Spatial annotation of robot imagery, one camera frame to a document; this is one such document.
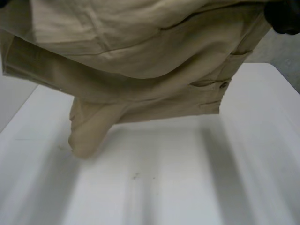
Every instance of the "wrinkled cloth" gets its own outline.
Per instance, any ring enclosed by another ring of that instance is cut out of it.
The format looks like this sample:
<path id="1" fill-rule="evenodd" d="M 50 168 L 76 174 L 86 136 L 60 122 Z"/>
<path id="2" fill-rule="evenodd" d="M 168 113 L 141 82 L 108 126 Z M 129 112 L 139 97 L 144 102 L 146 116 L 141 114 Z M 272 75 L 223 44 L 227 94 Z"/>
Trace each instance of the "wrinkled cloth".
<path id="1" fill-rule="evenodd" d="M 73 153 L 116 123 L 216 114 L 270 26 L 265 1 L 23 0 L 0 9 L 4 74 L 75 96 Z"/>

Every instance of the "white surface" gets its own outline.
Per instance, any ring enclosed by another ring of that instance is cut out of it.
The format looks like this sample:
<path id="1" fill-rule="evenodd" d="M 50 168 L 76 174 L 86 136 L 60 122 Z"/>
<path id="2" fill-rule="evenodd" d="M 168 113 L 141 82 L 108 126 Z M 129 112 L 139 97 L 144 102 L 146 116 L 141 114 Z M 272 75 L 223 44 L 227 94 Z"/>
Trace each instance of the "white surface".
<path id="1" fill-rule="evenodd" d="M 34 83 L 3 76 L 0 66 L 0 132 L 36 87 Z"/>
<path id="2" fill-rule="evenodd" d="M 72 98 L 38 87 L 0 134 L 1 225 L 300 224 L 300 97 L 244 64 L 221 115 L 114 126 L 81 161 Z"/>

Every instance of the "stain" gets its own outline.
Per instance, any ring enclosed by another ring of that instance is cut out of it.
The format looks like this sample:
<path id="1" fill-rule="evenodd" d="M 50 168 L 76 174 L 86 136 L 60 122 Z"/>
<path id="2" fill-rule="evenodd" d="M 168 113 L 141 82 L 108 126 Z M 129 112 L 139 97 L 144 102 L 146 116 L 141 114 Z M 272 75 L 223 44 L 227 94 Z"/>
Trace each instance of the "stain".
<path id="1" fill-rule="evenodd" d="M 136 180 L 140 177 L 140 173 L 139 172 L 136 172 L 135 175 L 133 176 L 133 180 Z"/>

